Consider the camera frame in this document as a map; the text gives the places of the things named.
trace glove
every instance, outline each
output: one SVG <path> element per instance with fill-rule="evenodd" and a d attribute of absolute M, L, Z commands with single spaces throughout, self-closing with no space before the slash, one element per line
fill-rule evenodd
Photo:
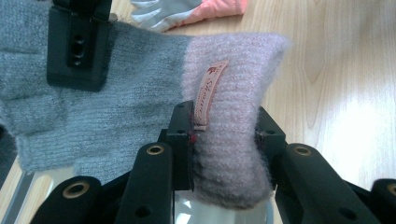
<path fill-rule="evenodd" d="M 284 37 L 161 35 L 116 22 L 105 86 L 75 91 L 46 81 L 50 3 L 0 4 L 0 124 L 16 138 L 22 170 L 73 165 L 76 175 L 102 184 L 126 173 L 137 150 L 167 127 L 173 107 L 195 100 L 208 66 L 227 59 L 193 155 L 194 194 L 231 208 L 268 197 L 267 170 L 253 136 L 263 92 L 288 45 Z"/>
<path fill-rule="evenodd" d="M 172 27 L 204 19 L 243 15 L 248 0 L 132 0 L 139 8 L 132 20 L 139 27 L 163 32 Z"/>

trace pink glove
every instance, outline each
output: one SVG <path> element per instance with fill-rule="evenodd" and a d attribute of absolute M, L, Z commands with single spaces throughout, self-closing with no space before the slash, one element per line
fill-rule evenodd
<path fill-rule="evenodd" d="M 243 15 L 248 0 L 132 0 L 139 8 L 132 20 L 139 27 L 163 32 L 172 27 L 233 15 Z"/>

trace pink tag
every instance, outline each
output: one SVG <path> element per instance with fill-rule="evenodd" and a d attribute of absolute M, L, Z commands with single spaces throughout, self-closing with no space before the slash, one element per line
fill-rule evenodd
<path fill-rule="evenodd" d="M 207 69 L 201 81 L 198 97 L 195 101 L 194 123 L 195 130 L 206 130 L 209 122 L 209 110 L 212 104 L 213 96 L 218 85 L 219 78 L 223 74 L 224 68 L 229 63 L 228 60 L 212 63 Z"/>

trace black plastic bracket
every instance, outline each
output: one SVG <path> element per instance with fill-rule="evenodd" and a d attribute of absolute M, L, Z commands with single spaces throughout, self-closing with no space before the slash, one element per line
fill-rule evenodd
<path fill-rule="evenodd" d="M 106 81 L 112 0 L 54 0 L 49 10 L 47 81 L 51 86 L 99 91 Z"/>

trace knit fabric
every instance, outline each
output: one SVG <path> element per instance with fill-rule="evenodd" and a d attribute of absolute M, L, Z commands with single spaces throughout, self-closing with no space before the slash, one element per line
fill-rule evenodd
<path fill-rule="evenodd" d="M 46 81 L 49 6 L 32 0 L 0 3 L 0 124 L 16 137 L 23 170 L 74 165 L 76 175 L 103 184 L 122 175 L 133 167 L 137 150 L 167 127 L 173 107 L 195 100 L 208 66 L 227 59 L 208 130 L 199 133 L 193 197 L 249 208 L 269 195 L 253 135 L 285 38 L 161 35 L 117 22 L 110 31 L 103 89 L 60 89 Z"/>
<path fill-rule="evenodd" d="M 202 64 L 230 61 L 212 100 L 209 126 L 198 132 L 194 182 L 199 184 L 194 198 L 242 209 L 270 196 L 269 175 L 254 143 L 254 130 L 262 96 L 284 48 L 285 39 L 279 35 L 205 36 L 189 44 L 183 100 L 196 98 L 198 89 L 189 86 L 200 85 L 207 69 Z"/>

